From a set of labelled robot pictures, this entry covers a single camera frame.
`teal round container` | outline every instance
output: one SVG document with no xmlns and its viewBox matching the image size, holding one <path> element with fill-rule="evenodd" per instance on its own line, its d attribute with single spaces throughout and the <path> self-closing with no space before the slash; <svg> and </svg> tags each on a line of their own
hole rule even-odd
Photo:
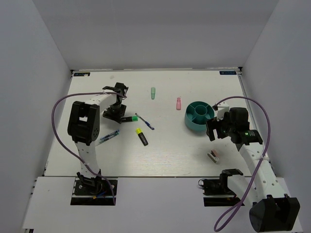
<svg viewBox="0 0 311 233">
<path fill-rule="evenodd" d="M 208 103 L 196 101 L 186 109 L 185 124 L 191 130 L 206 131 L 206 122 L 214 118 L 214 115 L 214 110 Z"/>
</svg>

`black label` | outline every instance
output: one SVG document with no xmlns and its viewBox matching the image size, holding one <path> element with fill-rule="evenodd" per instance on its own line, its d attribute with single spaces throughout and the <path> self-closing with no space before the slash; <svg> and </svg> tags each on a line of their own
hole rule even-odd
<svg viewBox="0 0 311 233">
<path fill-rule="evenodd" d="M 81 76 L 89 76 L 90 75 L 90 72 L 87 72 L 87 73 L 74 73 L 73 76 L 76 77 L 81 77 Z"/>
<path fill-rule="evenodd" d="M 219 71 L 220 75 L 237 75 L 235 71 Z"/>
</svg>

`white wall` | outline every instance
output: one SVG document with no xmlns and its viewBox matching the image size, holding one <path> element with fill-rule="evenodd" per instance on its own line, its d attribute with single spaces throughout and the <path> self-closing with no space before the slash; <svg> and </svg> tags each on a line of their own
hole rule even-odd
<svg viewBox="0 0 311 233">
<path fill-rule="evenodd" d="M 52 142 L 51 110 L 70 71 L 31 0 L 0 1 L 0 226 L 22 225 Z"/>
<path fill-rule="evenodd" d="M 311 1 L 281 0 L 243 68 L 249 97 L 267 110 L 272 124 L 269 156 L 300 201 L 304 232 L 310 222 Z M 266 138 L 266 121 L 253 106 Z"/>
<path fill-rule="evenodd" d="M 277 0 L 34 0 L 70 69 L 242 66 Z"/>
</svg>

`yellow highlighter cap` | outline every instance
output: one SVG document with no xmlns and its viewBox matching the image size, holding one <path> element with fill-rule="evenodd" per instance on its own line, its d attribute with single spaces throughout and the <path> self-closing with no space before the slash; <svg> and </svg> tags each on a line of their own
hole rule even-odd
<svg viewBox="0 0 311 233">
<path fill-rule="evenodd" d="M 136 129 L 136 133 L 137 133 L 137 134 L 142 133 L 141 129 L 140 129 L 140 128 L 137 128 L 137 129 Z"/>
</svg>

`green marker cap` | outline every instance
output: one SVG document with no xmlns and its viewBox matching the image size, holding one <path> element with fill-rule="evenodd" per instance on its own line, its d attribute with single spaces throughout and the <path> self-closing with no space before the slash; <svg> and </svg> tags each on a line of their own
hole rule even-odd
<svg viewBox="0 0 311 233">
<path fill-rule="evenodd" d="M 154 100 L 156 97 L 156 88 L 151 87 L 151 99 Z"/>
<path fill-rule="evenodd" d="M 138 117 L 137 116 L 132 116 L 132 121 L 138 121 Z"/>
</svg>

